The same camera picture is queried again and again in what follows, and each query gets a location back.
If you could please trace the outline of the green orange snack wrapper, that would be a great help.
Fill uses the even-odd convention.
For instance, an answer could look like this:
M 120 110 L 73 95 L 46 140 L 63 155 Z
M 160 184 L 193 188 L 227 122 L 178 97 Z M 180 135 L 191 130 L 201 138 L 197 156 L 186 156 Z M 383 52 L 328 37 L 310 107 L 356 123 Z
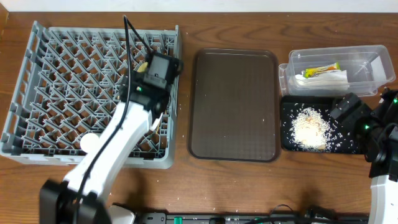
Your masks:
M 304 78 L 312 78 L 322 73 L 336 72 L 336 71 L 340 71 L 340 65 L 338 62 L 333 63 L 331 65 L 325 65 L 322 67 L 306 68 L 305 70 L 302 71 L 302 75 Z

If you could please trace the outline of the white napkin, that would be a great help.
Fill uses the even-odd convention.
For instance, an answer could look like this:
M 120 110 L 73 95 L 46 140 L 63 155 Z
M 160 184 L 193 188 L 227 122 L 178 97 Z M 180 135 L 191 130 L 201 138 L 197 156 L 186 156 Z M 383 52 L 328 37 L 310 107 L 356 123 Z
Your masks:
M 346 70 L 331 70 L 305 78 L 303 75 L 294 77 L 298 88 L 347 90 L 349 88 Z

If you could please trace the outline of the yellow plate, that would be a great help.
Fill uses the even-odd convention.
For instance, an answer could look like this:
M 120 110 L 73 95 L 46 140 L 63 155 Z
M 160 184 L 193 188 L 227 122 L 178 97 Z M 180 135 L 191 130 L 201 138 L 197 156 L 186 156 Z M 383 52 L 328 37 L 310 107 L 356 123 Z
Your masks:
M 147 70 L 148 65 L 149 65 L 148 62 L 144 62 L 143 64 L 141 64 L 141 65 L 139 66 L 139 68 L 137 69 L 137 72 L 138 72 L 138 73 L 144 73 L 144 72 Z

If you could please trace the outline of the white pink bowl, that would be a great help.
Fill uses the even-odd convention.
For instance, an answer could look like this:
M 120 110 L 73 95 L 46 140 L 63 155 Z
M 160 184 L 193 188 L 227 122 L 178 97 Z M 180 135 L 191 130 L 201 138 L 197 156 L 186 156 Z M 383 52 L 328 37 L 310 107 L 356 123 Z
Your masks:
M 156 130 L 157 124 L 158 124 L 158 122 L 159 122 L 160 119 L 162 120 L 162 117 L 163 117 L 163 114 L 161 113 L 161 114 L 159 115 L 159 117 L 157 117 L 157 118 L 154 120 L 154 122 L 152 123 L 151 127 L 149 128 L 151 131 Z

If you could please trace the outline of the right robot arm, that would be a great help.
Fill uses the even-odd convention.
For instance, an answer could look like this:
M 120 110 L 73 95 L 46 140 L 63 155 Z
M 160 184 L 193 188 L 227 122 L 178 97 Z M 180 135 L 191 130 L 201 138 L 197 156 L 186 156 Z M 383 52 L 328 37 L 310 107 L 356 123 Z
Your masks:
M 385 88 L 375 109 L 348 93 L 330 112 L 354 134 L 364 158 L 371 164 L 369 223 L 397 223 L 397 91 Z

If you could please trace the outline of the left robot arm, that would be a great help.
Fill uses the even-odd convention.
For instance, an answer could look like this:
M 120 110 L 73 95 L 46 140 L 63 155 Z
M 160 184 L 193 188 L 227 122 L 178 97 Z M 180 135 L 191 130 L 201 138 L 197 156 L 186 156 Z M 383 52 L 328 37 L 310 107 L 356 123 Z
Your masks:
M 105 203 L 133 147 L 160 123 L 182 70 L 179 58 L 154 52 L 143 71 L 126 72 L 116 111 L 93 149 L 61 183 L 49 179 L 40 189 L 40 223 L 134 223 L 134 212 Z

